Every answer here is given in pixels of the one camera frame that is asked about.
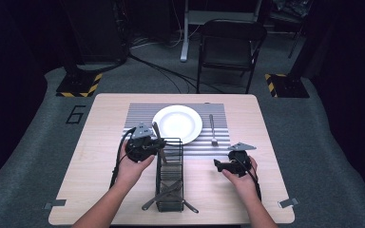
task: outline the white plate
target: white plate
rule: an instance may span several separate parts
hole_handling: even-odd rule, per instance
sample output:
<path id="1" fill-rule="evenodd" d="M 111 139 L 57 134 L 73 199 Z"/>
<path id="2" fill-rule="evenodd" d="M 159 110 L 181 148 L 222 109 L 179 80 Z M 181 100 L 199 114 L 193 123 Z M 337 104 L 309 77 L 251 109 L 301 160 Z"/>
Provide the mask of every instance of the white plate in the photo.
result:
<path id="1" fill-rule="evenodd" d="M 202 131 L 202 119 L 194 109 L 183 105 L 163 108 L 153 118 L 162 138 L 180 138 L 182 144 L 197 139 Z"/>

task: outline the gray carpet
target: gray carpet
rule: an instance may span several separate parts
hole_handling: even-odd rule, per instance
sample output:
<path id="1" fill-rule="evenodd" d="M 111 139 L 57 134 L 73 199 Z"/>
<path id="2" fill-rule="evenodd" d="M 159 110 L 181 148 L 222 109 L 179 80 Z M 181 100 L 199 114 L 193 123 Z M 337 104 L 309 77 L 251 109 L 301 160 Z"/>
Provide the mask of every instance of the gray carpet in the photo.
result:
<path id="1" fill-rule="evenodd" d="M 287 35 L 268 36 L 250 88 L 250 93 L 259 99 L 289 196 L 300 201 L 294 207 L 295 222 L 282 226 L 365 227 L 365 185 L 331 135 L 324 108 L 311 82 L 302 79 L 310 93 L 309 99 L 272 98 L 269 93 L 264 74 L 290 71 L 300 48 L 292 59 L 287 59 L 292 42 Z M 187 63 L 180 62 L 180 51 L 181 44 L 173 48 L 148 45 L 131 50 L 139 58 L 195 78 L 198 42 L 191 42 Z M 241 79 L 239 72 L 228 80 L 212 78 L 213 74 L 221 76 L 208 70 L 204 81 L 230 84 L 215 85 L 223 92 L 245 90 L 246 78 Z M 94 96 L 89 98 L 56 97 L 55 89 L 64 75 L 61 68 L 46 75 L 46 98 L 0 171 L 0 227 L 51 227 L 49 210 L 42 207 L 56 198 L 95 95 L 195 93 L 192 87 L 188 90 L 183 80 L 169 74 L 167 79 L 158 70 L 131 59 L 104 73 Z M 219 93 L 207 85 L 201 86 L 201 92 Z M 86 106 L 78 109 L 84 116 L 79 124 L 66 124 L 75 105 Z"/>

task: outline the person's right hand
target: person's right hand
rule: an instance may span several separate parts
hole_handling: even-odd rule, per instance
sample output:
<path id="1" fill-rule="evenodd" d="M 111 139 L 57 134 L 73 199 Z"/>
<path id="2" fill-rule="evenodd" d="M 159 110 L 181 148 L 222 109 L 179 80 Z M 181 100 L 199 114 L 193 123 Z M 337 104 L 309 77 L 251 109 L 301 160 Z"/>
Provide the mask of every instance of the person's right hand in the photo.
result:
<path id="1" fill-rule="evenodd" d="M 250 172 L 255 177 L 258 165 L 251 156 L 249 157 L 252 164 Z M 226 178 L 228 178 L 233 183 L 237 193 L 239 194 L 242 200 L 247 201 L 247 200 L 259 199 L 257 195 L 256 185 L 249 174 L 246 174 L 241 178 L 239 178 L 236 174 L 232 174 L 226 169 L 221 170 L 221 172 Z"/>

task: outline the wooden tabletop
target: wooden tabletop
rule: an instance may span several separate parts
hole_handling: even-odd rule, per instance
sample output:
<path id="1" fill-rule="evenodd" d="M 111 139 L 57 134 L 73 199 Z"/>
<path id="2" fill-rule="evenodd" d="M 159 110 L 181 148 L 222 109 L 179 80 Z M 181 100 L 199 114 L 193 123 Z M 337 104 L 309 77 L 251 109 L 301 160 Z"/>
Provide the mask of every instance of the wooden tabletop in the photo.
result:
<path id="1" fill-rule="evenodd" d="M 73 224 L 107 190 L 117 150 L 131 103 L 148 104 L 224 104 L 232 144 L 254 145 L 248 150 L 258 164 L 257 174 L 262 203 L 276 223 L 291 223 L 291 207 L 280 208 L 278 201 L 288 194 L 280 174 L 257 98 L 253 95 L 226 94 L 99 94 L 87 117 L 57 199 L 65 206 L 54 206 L 49 215 L 53 225 Z M 145 169 L 126 196 L 112 224 L 128 225 L 206 225 L 249 223 L 246 211 L 233 185 L 213 163 L 214 156 L 185 158 L 183 162 L 184 198 L 200 212 L 160 213 L 156 204 L 147 211 L 142 205 L 155 195 L 156 163 Z"/>

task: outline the yellow and black tape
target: yellow and black tape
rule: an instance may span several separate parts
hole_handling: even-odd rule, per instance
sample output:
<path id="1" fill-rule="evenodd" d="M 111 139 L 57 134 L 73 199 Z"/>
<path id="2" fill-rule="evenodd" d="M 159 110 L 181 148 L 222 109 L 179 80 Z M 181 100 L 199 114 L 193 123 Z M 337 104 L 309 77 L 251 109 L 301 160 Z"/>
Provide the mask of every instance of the yellow and black tape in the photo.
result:
<path id="1" fill-rule="evenodd" d="M 90 89 L 86 92 L 57 92 L 58 97 L 91 97 L 96 91 L 97 86 L 99 85 L 100 80 L 102 79 L 103 74 L 99 74 L 94 78 L 93 84 L 91 85 Z"/>
<path id="2" fill-rule="evenodd" d="M 277 97 L 277 90 L 272 82 L 272 76 L 286 77 L 286 74 L 265 74 L 266 83 L 268 84 L 269 92 L 272 97 Z"/>

